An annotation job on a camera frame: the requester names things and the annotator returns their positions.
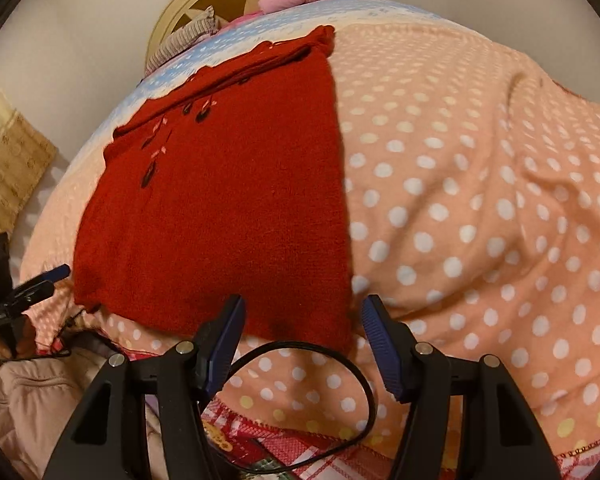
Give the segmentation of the pink blue dotted bedsheet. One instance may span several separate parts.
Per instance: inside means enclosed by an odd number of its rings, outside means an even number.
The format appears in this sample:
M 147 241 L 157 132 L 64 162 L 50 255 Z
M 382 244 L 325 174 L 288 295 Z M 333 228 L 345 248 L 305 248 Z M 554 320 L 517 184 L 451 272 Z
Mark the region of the pink blue dotted bedsheet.
M 263 41 L 335 27 L 352 289 L 419 338 L 496 354 L 565 455 L 600 441 L 600 104 L 527 55 L 388 0 L 323 0 L 190 48 L 147 78 L 70 165 L 22 278 L 70 262 L 111 133 L 149 98 Z

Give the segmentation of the pink quilted jacket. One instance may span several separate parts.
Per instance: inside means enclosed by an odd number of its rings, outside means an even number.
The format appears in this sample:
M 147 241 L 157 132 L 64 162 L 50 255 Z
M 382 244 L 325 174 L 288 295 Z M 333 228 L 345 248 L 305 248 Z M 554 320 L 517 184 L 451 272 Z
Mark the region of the pink quilted jacket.
M 0 447 L 23 478 L 43 477 L 62 430 L 105 364 L 76 348 L 66 358 L 0 366 Z

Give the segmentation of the striped grey pillow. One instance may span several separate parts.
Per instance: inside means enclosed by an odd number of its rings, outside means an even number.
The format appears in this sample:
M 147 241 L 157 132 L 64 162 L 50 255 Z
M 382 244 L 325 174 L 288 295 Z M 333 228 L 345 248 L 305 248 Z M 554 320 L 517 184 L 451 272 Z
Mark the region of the striped grey pillow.
M 162 40 L 157 49 L 149 55 L 145 64 L 145 75 L 153 73 L 159 67 L 166 64 L 193 47 L 202 40 L 209 39 L 221 29 L 219 18 L 215 15 L 213 6 L 200 11 L 186 25 L 171 32 L 165 40 Z

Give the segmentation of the red knitted sweater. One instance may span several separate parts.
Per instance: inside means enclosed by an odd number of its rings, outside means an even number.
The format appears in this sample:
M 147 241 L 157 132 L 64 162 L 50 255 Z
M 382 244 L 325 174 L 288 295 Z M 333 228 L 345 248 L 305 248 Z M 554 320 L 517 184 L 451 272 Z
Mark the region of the red knitted sweater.
M 186 336 L 237 295 L 248 335 L 349 351 L 335 39 L 320 26 L 201 67 L 114 130 L 76 236 L 79 306 Z

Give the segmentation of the red plaid blanket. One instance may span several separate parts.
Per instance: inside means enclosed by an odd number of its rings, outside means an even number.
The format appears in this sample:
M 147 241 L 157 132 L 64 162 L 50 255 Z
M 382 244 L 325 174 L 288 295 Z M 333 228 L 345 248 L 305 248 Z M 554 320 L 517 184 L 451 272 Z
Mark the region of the red plaid blanket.
M 202 414 L 204 431 L 210 441 L 231 463 L 255 472 L 247 478 L 260 478 L 276 467 L 297 465 L 302 460 L 317 458 L 340 445 L 317 432 L 274 428 L 242 417 L 219 401 L 212 402 Z M 564 479 L 588 478 L 600 462 L 600 441 L 557 460 Z M 316 460 L 312 465 L 289 472 L 271 474 L 277 479 L 382 479 L 388 474 L 392 460 L 377 452 L 377 446 L 355 445 L 339 454 Z

